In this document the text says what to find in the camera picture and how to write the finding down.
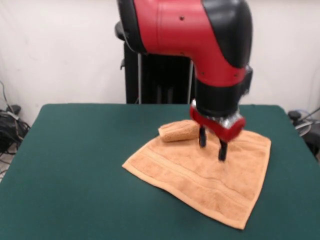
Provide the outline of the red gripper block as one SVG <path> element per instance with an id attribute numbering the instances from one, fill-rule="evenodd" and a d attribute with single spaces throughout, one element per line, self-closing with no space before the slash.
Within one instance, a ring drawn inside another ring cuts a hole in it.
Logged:
<path id="1" fill-rule="evenodd" d="M 219 138 L 218 160 L 225 161 L 228 151 L 227 142 L 232 141 L 240 134 L 246 124 L 245 118 L 238 111 L 228 117 L 204 116 L 198 112 L 194 105 L 190 106 L 189 112 L 190 117 L 200 125 L 199 146 L 204 148 L 207 144 L 206 129 L 212 131 Z"/>

